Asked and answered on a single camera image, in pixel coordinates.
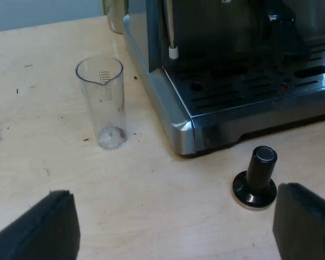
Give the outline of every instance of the espresso machine body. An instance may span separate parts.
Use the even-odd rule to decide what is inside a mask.
[[[325,0],[129,0],[128,50],[174,150],[325,115]]]

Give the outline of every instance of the black tamper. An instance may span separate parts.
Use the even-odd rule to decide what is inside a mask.
[[[245,206],[265,209],[275,200],[277,187],[271,176],[277,158],[277,153],[272,148],[256,147],[248,170],[235,177],[232,184],[234,195]]]

